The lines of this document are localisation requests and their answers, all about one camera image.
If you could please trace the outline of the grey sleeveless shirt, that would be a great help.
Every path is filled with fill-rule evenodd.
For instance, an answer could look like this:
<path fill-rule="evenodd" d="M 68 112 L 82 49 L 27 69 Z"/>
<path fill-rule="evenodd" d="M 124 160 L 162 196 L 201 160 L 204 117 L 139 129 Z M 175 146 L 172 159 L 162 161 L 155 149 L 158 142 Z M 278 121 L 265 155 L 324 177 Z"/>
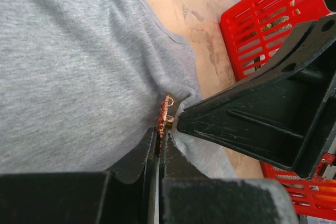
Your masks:
<path fill-rule="evenodd" d="M 146 0 L 1 0 L 1 173 L 106 170 L 201 100 L 195 60 Z"/>

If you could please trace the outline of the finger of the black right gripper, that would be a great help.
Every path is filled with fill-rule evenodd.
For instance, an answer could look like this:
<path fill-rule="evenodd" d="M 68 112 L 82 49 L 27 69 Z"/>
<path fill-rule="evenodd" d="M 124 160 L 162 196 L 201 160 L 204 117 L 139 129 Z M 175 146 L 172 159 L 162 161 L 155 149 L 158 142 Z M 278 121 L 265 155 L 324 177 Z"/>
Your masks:
<path fill-rule="evenodd" d="M 177 130 L 312 178 L 335 138 L 335 16 L 296 25 L 259 70 L 187 108 Z"/>

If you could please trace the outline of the orange maple leaf brooch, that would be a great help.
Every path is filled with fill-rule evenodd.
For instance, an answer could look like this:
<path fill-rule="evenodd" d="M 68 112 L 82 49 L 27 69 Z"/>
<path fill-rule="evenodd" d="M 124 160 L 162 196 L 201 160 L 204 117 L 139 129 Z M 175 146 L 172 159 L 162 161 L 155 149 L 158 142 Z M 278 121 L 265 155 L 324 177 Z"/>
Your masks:
<path fill-rule="evenodd" d="M 160 140 L 162 140 L 165 130 L 173 125 L 174 117 L 168 115 L 168 108 L 174 104 L 174 100 L 170 97 L 170 94 L 165 95 L 164 101 L 160 107 L 160 115 L 157 123 L 157 134 Z"/>

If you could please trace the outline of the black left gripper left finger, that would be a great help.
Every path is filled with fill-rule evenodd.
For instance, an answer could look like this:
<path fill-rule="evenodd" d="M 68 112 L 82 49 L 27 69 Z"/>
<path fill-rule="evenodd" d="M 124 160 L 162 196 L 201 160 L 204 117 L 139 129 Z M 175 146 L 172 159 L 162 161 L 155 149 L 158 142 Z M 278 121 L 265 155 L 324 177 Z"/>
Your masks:
<path fill-rule="evenodd" d="M 1 176 L 1 223 L 154 223 L 156 128 L 102 172 Z"/>

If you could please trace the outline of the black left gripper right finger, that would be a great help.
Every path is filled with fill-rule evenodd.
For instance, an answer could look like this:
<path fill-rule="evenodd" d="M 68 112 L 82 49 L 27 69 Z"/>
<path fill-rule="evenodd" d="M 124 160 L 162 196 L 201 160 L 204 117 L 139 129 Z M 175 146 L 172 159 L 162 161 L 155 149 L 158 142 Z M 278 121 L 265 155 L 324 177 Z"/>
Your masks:
<path fill-rule="evenodd" d="M 289 195 L 272 179 L 208 178 L 178 150 L 161 142 L 160 223 L 298 223 Z"/>

